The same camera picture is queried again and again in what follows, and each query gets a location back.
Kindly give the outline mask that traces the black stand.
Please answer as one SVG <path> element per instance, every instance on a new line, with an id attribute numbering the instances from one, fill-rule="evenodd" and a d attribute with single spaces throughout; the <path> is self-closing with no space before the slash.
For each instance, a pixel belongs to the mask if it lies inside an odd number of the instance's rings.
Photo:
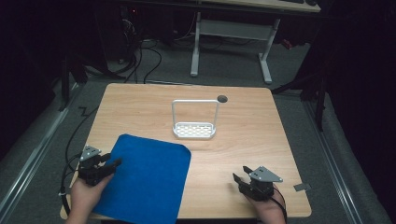
<path id="1" fill-rule="evenodd" d="M 77 84 L 85 84 L 88 77 L 85 72 L 85 67 L 81 60 L 73 55 L 67 54 L 62 60 L 62 73 L 61 73 L 61 94 L 62 103 L 60 110 L 64 111 L 69 104 L 70 99 L 70 77 L 77 82 Z"/>
<path id="2" fill-rule="evenodd" d="M 312 75 L 298 77 L 293 81 L 271 90 L 272 94 L 280 94 L 283 91 L 301 88 L 300 99 L 302 101 L 316 101 L 314 121 L 317 128 L 322 132 L 322 117 L 325 109 L 325 94 L 328 74 L 326 72 L 315 72 Z"/>

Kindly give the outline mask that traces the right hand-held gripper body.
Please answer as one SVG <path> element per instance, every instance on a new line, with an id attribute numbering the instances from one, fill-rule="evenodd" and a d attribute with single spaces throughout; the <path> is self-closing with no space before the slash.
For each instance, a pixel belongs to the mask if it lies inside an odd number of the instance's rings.
<path id="1" fill-rule="evenodd" d="M 259 166 L 248 175 L 250 182 L 245 186 L 238 186 L 239 191 L 254 201 L 268 201 L 274 195 L 274 183 L 281 183 L 283 179 L 268 170 L 264 166 Z"/>

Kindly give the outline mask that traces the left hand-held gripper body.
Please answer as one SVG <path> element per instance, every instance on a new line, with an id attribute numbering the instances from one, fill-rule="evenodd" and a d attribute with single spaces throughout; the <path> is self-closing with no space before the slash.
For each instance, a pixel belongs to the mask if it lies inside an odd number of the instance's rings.
<path id="1" fill-rule="evenodd" d="M 79 156 L 78 177 L 83 179 L 88 185 L 96 186 L 106 175 L 100 175 L 99 171 L 103 163 L 94 164 L 93 157 L 102 155 L 98 148 L 86 145 Z"/>

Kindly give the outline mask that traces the metal floor rail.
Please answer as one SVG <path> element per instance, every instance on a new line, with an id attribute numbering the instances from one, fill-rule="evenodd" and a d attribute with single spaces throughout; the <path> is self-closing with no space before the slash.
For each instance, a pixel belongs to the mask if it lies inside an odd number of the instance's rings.
<path id="1" fill-rule="evenodd" d="M 43 161 L 53 136 L 69 112 L 61 110 L 63 100 L 55 100 L 0 161 L 0 222 L 6 222 Z"/>
<path id="2" fill-rule="evenodd" d="M 336 160 L 332 154 L 330 145 L 327 141 L 327 138 L 323 131 L 321 131 L 316 124 L 315 120 L 315 112 L 314 107 L 311 103 L 302 102 L 304 110 L 309 117 L 310 123 L 313 126 L 315 131 L 316 137 L 320 144 L 320 150 L 324 157 L 326 166 L 328 167 L 328 171 L 330 177 L 332 179 L 333 185 L 337 192 L 338 198 L 346 212 L 347 219 L 349 220 L 350 224 L 363 224 L 361 215 L 358 211 L 354 200 L 352 199 L 351 192 L 345 179 L 343 178 L 340 169 L 336 163 Z"/>

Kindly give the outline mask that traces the white-framed desk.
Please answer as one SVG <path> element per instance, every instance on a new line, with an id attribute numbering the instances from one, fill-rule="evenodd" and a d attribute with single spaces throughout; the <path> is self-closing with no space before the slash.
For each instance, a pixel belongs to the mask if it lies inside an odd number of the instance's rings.
<path id="1" fill-rule="evenodd" d="M 197 4 L 203 3 L 220 4 L 226 7 L 251 7 L 252 9 L 262 9 L 269 12 L 284 13 L 319 13 L 321 8 L 316 5 L 309 6 L 305 1 L 303 4 L 294 4 L 278 0 L 198 0 Z M 276 33 L 280 24 L 280 17 L 276 16 L 270 25 L 259 25 L 236 21 L 219 21 L 212 19 L 202 19 L 201 12 L 196 13 L 194 49 L 191 58 L 191 76 L 197 77 L 199 74 L 200 60 L 200 37 L 202 35 L 231 37 L 249 40 L 264 41 L 266 46 L 263 52 L 258 54 L 263 80 L 266 84 L 272 83 L 272 77 L 267 63 L 267 57 L 273 45 Z"/>

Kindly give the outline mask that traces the blue cloth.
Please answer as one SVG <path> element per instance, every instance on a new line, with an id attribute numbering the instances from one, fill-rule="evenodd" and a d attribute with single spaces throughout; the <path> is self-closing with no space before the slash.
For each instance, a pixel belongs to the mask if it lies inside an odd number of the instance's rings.
<path id="1" fill-rule="evenodd" d="M 93 212 L 132 224 L 175 224 L 191 152 L 180 144 L 122 134 L 111 159 L 121 165 Z"/>

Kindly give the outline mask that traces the dark computer tower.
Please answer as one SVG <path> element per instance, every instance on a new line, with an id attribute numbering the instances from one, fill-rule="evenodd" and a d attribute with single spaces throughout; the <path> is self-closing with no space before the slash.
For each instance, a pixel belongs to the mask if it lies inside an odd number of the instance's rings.
<path id="1" fill-rule="evenodd" d="M 120 24 L 126 45 L 124 59 L 130 62 L 139 44 L 137 9 L 135 7 L 120 6 Z"/>

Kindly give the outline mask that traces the person's right hand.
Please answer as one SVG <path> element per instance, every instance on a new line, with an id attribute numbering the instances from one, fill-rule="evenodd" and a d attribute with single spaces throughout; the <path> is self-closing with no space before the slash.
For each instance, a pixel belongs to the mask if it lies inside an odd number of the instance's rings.
<path id="1" fill-rule="evenodd" d="M 266 202 L 257 202 L 249 197 L 247 200 L 253 205 L 263 224 L 286 224 L 286 205 L 278 190 L 275 190 L 272 198 Z"/>

